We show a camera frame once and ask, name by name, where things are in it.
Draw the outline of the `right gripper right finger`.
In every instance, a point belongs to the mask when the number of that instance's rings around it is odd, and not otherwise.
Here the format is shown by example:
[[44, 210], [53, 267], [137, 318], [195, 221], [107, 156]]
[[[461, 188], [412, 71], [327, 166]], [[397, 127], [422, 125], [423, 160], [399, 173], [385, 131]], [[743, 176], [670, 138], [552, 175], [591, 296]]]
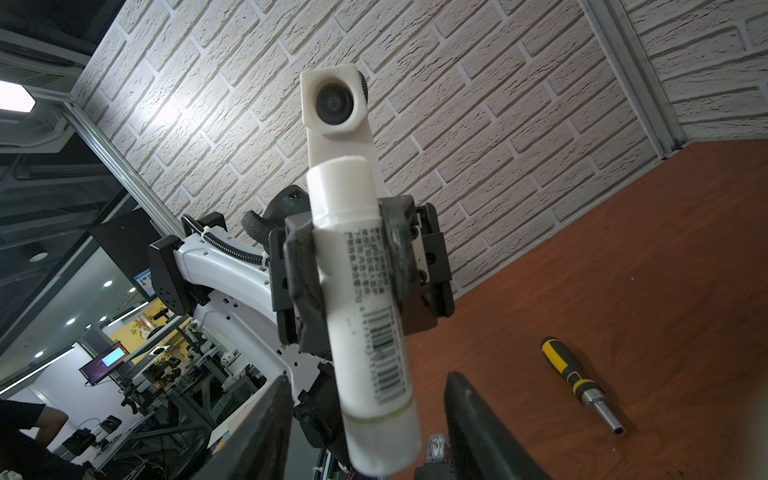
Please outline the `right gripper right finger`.
[[460, 372], [447, 376], [445, 414], [457, 479], [547, 479]]

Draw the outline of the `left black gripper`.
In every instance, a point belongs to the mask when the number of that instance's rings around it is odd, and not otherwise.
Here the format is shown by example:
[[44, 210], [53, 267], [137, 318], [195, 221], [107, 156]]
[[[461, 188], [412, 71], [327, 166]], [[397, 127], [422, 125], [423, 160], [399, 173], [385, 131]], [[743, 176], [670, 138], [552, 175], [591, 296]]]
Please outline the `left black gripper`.
[[[455, 311], [451, 270], [433, 205], [414, 204], [410, 195], [381, 198], [386, 271], [403, 333], [437, 326]], [[307, 202], [272, 202], [267, 207], [267, 240], [273, 309], [283, 344], [302, 353], [331, 357], [313, 223]]]

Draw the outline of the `white glue stick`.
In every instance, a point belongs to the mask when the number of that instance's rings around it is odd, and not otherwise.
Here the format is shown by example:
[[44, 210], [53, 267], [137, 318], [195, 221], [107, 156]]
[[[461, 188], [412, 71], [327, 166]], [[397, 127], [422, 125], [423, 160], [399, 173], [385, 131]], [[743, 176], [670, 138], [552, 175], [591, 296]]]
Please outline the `white glue stick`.
[[344, 156], [307, 174], [312, 236], [352, 467], [388, 477], [421, 431], [370, 164]]

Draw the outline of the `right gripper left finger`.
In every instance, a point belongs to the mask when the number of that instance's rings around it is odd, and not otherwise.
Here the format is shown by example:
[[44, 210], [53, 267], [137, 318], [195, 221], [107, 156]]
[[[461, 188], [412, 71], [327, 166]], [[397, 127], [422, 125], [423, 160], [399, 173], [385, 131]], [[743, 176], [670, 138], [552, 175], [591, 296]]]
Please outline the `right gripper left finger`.
[[291, 393], [286, 376], [270, 381], [242, 423], [194, 479], [282, 479], [293, 418]]

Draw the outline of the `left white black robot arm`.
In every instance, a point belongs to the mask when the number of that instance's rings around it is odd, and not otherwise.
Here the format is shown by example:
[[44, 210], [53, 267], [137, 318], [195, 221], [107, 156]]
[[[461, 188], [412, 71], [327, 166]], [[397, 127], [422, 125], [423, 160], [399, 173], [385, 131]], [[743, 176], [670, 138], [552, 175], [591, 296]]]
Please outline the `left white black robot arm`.
[[[433, 329], [455, 310], [436, 209], [409, 195], [383, 198], [379, 208], [403, 331]], [[182, 236], [168, 235], [149, 247], [159, 298], [231, 341], [265, 377], [287, 377], [294, 415], [309, 443], [349, 466], [325, 303], [310, 255], [308, 193], [292, 185], [263, 214], [245, 213], [249, 243], [232, 238], [218, 212], [182, 222]]]

